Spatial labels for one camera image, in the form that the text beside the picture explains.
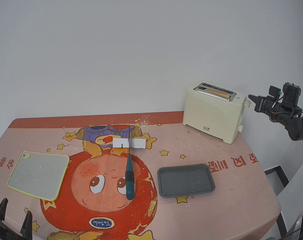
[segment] white paper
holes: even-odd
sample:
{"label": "white paper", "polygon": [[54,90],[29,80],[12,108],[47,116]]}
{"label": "white paper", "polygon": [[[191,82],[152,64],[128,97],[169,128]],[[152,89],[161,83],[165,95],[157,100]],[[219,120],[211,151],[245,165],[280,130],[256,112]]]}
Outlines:
{"label": "white paper", "polygon": [[[127,138],[113,138],[112,146],[114,148],[128,148],[128,139]],[[146,148],[146,139],[145,138],[131,138],[130,139],[130,148],[145,149]]]}

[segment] cutting board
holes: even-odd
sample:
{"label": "cutting board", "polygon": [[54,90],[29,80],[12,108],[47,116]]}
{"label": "cutting board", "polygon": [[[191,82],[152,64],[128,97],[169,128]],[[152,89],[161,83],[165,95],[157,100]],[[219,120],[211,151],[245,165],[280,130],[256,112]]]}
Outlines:
{"label": "cutting board", "polygon": [[24,151],[20,155],[7,185],[36,198],[57,199],[69,156]]}

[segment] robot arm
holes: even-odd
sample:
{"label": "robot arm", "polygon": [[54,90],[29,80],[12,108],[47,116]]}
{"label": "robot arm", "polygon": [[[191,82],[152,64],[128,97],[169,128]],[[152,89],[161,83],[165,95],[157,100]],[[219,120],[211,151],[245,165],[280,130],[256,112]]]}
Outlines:
{"label": "robot arm", "polygon": [[293,141],[303,140],[303,113],[298,106],[298,99],[301,94],[301,88],[293,83],[285,83],[281,89],[270,86],[269,96],[254,96],[249,94],[248,97],[256,104],[255,111],[265,113],[269,120],[274,123],[281,123],[288,131],[289,137]]}

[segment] toaster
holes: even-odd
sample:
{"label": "toaster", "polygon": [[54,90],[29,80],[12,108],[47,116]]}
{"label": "toaster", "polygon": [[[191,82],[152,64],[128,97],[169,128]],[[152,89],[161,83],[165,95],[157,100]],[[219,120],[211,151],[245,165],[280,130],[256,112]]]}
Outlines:
{"label": "toaster", "polygon": [[187,89],[182,123],[231,144],[243,129],[244,108],[250,104],[240,92],[197,82]]}

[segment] baking tray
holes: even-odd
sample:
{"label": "baking tray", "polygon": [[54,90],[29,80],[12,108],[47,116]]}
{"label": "baking tray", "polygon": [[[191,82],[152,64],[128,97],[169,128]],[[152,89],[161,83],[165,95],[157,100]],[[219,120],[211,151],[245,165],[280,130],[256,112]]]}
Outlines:
{"label": "baking tray", "polygon": [[215,183],[208,165],[201,163],[160,168],[158,187],[163,198],[177,198],[213,192]]}

